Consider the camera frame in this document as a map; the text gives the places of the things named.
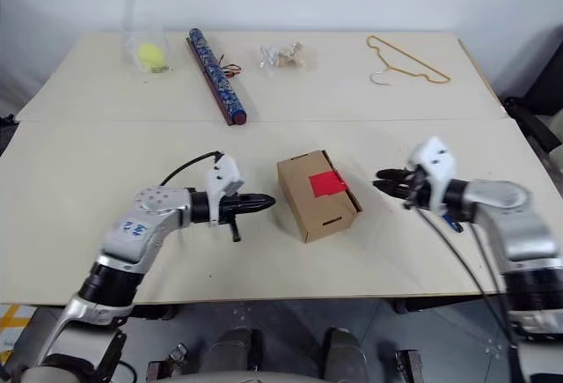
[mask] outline cardboard box lid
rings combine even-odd
[[[325,151],[314,151],[278,163],[278,173],[296,205],[299,220],[309,230],[338,219],[349,223],[361,207],[349,191],[315,197],[310,176],[335,171]]]

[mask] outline crumpled plastic wrapper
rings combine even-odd
[[[266,70],[280,68],[298,68],[305,65],[304,46],[299,41],[289,46],[260,46],[262,62],[260,67]]]

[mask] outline red tape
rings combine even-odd
[[[323,195],[338,194],[346,191],[348,186],[335,171],[324,172],[309,176],[315,198]]]

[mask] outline black cable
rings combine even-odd
[[[182,166],[178,167],[174,172],[172,172],[168,176],[166,176],[166,178],[160,183],[160,186],[163,187],[164,185],[166,185],[168,183],[168,181],[170,179],[172,179],[174,176],[176,176],[182,170],[184,170],[187,167],[197,163],[198,161],[202,161],[205,158],[209,158],[209,157],[215,157],[215,162],[216,162],[218,159],[221,158],[222,155],[223,154],[220,151],[212,151],[212,152],[208,152],[207,154],[203,154],[202,156],[199,156],[198,158],[194,158],[193,160],[190,160],[187,163],[184,163]]]
[[[483,261],[485,262],[486,269],[489,272],[489,276],[491,277],[491,280],[493,281],[494,290],[496,291],[496,293],[499,296],[500,305],[501,305],[501,313],[504,316],[505,327],[506,327],[508,333],[510,334],[510,339],[508,339],[508,341],[510,343],[514,343],[514,339],[512,337],[512,334],[510,333],[510,326],[508,325],[508,301],[507,301],[506,295],[503,292],[501,292],[501,288],[499,287],[499,284],[496,281],[496,275],[494,274],[493,266],[491,266],[491,262],[489,261],[487,255],[486,255],[485,245],[483,244],[483,241],[481,240],[479,234],[477,233],[477,229],[475,229],[475,225],[473,223],[469,223],[469,227],[472,230],[472,235],[473,235],[473,238],[475,239],[475,242],[477,242],[477,246],[479,247],[479,252],[481,254],[481,257],[483,258]]]
[[[120,361],[118,364],[123,365],[125,368],[129,369],[131,374],[133,374],[133,380],[131,380],[131,383],[137,383],[137,372],[135,371],[135,368],[133,368],[133,365],[126,363],[125,361]]]
[[[489,309],[489,311],[493,315],[494,320],[496,321],[496,324],[502,330],[502,333],[505,335],[507,340],[509,342],[512,342],[512,337],[510,336],[510,333],[508,332],[507,323],[503,322],[501,317],[499,317],[499,314],[494,309],[493,304],[491,304],[491,300],[486,295],[485,291],[483,290],[483,287],[479,283],[479,280],[473,274],[472,270],[467,265],[467,263],[465,262],[465,260],[461,256],[461,254],[454,248],[454,246],[451,244],[450,240],[442,233],[442,231],[440,229],[438,229],[438,227],[434,223],[432,223],[432,221],[430,221],[430,219],[428,217],[426,217],[426,215],[424,213],[422,213],[422,211],[420,210],[420,208],[417,205],[414,205],[413,207],[416,210],[416,212],[418,213],[418,215],[422,218],[422,220],[424,220],[426,222],[426,224],[432,228],[432,230],[440,237],[440,239],[450,249],[451,253],[454,254],[454,256],[457,258],[457,260],[460,262],[460,264],[464,267],[465,271],[467,272],[469,277],[472,279],[475,286],[477,286],[477,289],[479,289],[479,292],[480,292],[481,296],[483,297],[483,300],[485,301],[486,307]]]

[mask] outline blue patterned tube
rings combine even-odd
[[[198,28],[190,30],[190,40],[200,57],[201,63],[207,72],[211,83],[217,90],[219,98],[223,103],[230,120],[237,125],[246,122],[246,112],[237,94],[232,90],[229,79],[225,76],[219,62],[211,51],[203,33]]]

